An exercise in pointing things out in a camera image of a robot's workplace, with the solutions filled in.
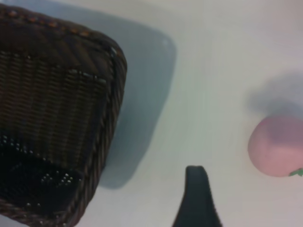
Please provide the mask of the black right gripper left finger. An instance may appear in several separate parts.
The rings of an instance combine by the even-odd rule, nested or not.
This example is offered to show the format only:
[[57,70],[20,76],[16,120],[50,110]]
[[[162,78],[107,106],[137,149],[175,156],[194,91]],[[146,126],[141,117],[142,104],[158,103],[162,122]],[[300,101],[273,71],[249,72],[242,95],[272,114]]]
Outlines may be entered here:
[[178,213],[176,215],[173,227],[195,227],[197,225],[197,220],[195,216],[195,199],[194,199],[194,176],[195,176],[195,166],[187,166],[185,171],[185,187],[184,194]]

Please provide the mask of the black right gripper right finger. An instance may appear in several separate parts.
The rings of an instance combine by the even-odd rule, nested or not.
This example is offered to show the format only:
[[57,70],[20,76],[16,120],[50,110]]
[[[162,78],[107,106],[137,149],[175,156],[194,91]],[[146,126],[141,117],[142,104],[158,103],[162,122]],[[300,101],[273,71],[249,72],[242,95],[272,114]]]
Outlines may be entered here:
[[203,227],[222,227],[221,220],[214,205],[211,187],[206,170],[198,166],[199,177],[202,187],[200,194],[200,206],[202,209]]

